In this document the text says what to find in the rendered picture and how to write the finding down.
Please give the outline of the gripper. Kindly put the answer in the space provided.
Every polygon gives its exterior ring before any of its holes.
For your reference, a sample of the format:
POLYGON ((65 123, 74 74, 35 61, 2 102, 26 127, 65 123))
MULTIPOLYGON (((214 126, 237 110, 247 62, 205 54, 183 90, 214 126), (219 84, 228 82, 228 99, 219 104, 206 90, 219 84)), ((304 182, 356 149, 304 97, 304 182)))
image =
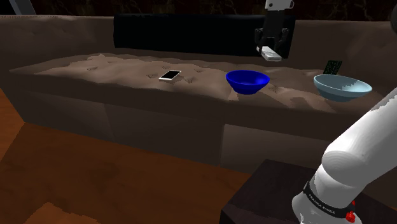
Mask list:
POLYGON ((279 40, 279 53, 283 59, 289 54, 289 29, 283 27, 285 13, 283 10, 268 11, 265 16, 263 28, 255 29, 255 43, 257 51, 261 52, 267 38, 279 40))

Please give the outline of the white remote control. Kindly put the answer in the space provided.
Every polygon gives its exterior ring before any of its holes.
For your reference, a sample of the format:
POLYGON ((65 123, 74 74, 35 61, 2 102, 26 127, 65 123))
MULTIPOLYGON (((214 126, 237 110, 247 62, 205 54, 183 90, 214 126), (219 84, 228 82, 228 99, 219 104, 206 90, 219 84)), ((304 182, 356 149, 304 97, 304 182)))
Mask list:
POLYGON ((279 62, 282 60, 282 57, 268 46, 263 46, 262 48, 257 46, 256 50, 266 61, 279 62))

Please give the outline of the dark blue bowl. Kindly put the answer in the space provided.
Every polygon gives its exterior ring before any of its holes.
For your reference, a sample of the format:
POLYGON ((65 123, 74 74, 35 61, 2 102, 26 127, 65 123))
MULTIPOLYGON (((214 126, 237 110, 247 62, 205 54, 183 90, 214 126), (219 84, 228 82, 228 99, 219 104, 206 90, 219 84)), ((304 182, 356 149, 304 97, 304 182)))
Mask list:
POLYGON ((252 70, 235 70, 226 74, 226 80, 238 94, 252 95, 265 87, 270 78, 252 70))

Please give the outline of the light blue bowl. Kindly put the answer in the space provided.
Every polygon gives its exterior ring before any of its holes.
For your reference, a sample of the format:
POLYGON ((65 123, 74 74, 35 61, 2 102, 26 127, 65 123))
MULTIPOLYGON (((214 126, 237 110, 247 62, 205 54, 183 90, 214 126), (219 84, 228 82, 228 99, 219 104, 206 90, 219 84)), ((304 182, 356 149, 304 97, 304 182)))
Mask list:
POLYGON ((364 81, 346 76, 319 74, 313 81, 322 97, 336 102, 348 102, 372 91, 364 81))

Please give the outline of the black sofa cushion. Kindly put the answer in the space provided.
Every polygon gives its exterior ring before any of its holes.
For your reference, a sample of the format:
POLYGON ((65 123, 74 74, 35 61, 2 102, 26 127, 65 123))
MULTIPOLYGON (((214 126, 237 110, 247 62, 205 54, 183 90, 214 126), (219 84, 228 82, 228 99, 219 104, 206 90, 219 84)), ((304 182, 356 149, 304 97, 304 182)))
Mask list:
POLYGON ((118 14, 117 48, 213 55, 258 56, 255 38, 264 15, 118 14))

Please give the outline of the white phone with black screen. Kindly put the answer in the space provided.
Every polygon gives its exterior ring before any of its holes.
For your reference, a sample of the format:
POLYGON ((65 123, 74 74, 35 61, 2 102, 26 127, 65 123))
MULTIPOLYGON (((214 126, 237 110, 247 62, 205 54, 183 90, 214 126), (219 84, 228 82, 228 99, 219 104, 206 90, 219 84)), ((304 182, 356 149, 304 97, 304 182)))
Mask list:
POLYGON ((181 71, 177 71, 177 70, 169 70, 166 73, 164 73, 163 75, 161 75, 161 77, 159 77, 159 80, 166 80, 166 81, 171 81, 173 80, 181 71))

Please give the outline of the brown sofa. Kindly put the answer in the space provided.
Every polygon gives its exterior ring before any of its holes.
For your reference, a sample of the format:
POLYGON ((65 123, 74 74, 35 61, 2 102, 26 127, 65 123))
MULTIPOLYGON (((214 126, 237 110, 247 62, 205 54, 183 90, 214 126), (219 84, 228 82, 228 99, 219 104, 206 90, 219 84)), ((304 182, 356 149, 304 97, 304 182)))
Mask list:
POLYGON ((325 148, 397 87, 397 35, 364 22, 378 57, 352 55, 354 22, 299 20, 289 58, 163 52, 114 46, 112 17, 0 17, 0 88, 27 123, 252 173, 265 159, 315 168, 325 148), (329 60, 368 94, 322 97, 314 77, 329 60), (173 80, 159 80, 169 70, 173 80), (266 74, 252 95, 226 80, 266 74))

